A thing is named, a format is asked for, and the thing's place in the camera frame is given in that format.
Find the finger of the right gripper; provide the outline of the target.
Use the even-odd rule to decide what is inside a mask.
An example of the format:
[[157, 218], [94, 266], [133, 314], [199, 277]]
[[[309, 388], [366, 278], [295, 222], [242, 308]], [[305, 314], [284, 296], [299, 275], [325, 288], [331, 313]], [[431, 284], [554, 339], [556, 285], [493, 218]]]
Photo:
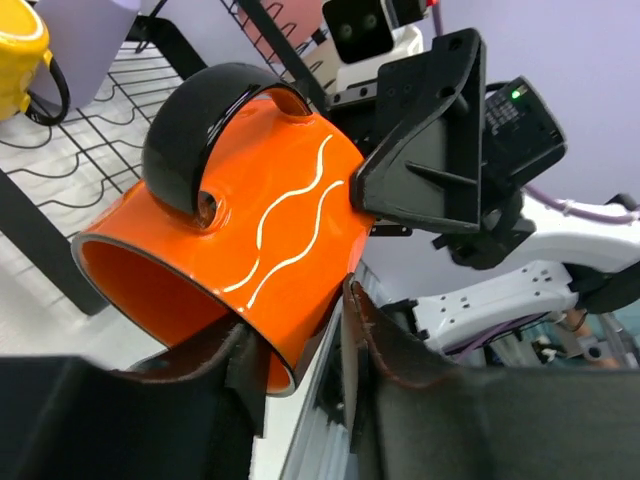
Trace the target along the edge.
[[353, 207], [435, 233], [480, 224], [485, 45], [475, 29], [380, 67], [376, 145], [353, 175]]

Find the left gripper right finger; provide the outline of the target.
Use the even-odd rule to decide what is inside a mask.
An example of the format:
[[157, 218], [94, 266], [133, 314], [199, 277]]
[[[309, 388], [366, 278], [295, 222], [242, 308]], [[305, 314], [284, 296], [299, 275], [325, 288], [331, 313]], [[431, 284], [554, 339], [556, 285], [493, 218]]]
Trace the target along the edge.
[[639, 374], [467, 367], [343, 284], [344, 419], [364, 479], [635, 479]]

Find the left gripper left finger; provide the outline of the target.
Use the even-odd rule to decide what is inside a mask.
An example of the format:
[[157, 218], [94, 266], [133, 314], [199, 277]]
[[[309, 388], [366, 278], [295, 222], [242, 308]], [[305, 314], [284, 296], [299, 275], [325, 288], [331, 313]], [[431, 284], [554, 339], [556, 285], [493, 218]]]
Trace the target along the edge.
[[222, 322], [131, 371], [74, 356], [1, 361], [5, 479], [245, 479], [269, 349]]

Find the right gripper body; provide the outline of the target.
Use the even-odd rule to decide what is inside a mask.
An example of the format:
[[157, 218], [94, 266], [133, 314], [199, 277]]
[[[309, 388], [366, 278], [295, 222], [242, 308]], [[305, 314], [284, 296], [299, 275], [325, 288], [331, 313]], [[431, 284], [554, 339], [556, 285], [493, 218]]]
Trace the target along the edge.
[[[557, 163], [564, 138], [537, 97], [513, 99], [510, 86], [484, 96], [480, 224], [475, 232], [435, 233], [434, 246], [461, 266], [488, 270], [502, 263], [535, 230], [523, 214], [522, 187]], [[377, 80], [332, 94], [330, 119], [364, 154], [374, 150]], [[394, 223], [401, 234], [415, 228]]]

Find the orange mug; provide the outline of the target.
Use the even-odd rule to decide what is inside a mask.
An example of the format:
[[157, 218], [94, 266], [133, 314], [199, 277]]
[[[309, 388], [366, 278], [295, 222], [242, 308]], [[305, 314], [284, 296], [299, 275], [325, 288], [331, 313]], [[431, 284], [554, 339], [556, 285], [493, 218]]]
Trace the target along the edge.
[[140, 161], [73, 239], [79, 269], [168, 347], [247, 324], [270, 349], [267, 393], [292, 394], [373, 226], [349, 199], [362, 154], [291, 84], [225, 63], [169, 95]]

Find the yellow mug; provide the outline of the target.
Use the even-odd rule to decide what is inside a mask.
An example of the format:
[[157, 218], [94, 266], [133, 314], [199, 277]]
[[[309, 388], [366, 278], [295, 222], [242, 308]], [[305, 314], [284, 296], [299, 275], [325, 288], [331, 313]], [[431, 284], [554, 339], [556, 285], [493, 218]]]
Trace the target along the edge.
[[[50, 35], [42, 18], [27, 1], [1, 2], [1, 120], [24, 114], [42, 126], [60, 124], [70, 108], [66, 79], [52, 51]], [[48, 115], [32, 105], [31, 82], [40, 65], [51, 75], [60, 96], [56, 115]]]

